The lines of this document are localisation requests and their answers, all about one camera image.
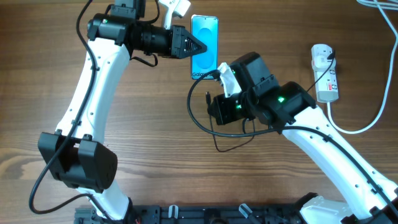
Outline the teal Galaxy smartphone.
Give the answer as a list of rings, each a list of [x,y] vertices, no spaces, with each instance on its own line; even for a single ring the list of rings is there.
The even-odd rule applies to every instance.
[[[206,52],[191,58],[191,78],[196,80],[217,68],[219,20],[215,16],[194,14],[191,24],[193,36],[207,46]]]

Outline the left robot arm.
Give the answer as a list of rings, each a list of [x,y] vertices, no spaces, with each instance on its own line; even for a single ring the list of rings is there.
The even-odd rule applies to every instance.
[[[53,133],[42,133],[38,148],[46,163],[44,173],[76,189],[92,209],[77,216],[78,223],[140,223],[141,214],[119,188],[118,158],[104,145],[109,109],[120,78],[134,59],[134,51],[154,58],[182,59],[206,52],[206,45],[183,26],[187,0],[157,1],[165,14],[145,20],[144,1],[115,1],[89,22],[81,37],[86,49],[83,70],[71,103]]]

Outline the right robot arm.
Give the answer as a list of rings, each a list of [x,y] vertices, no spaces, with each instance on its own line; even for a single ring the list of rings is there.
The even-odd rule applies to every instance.
[[[397,222],[397,184],[380,174],[337,132],[299,84],[279,85],[255,52],[222,63],[214,78],[224,89],[208,109],[218,125],[258,119],[301,148],[343,196],[344,202],[317,194],[304,197],[298,212],[305,222]]]

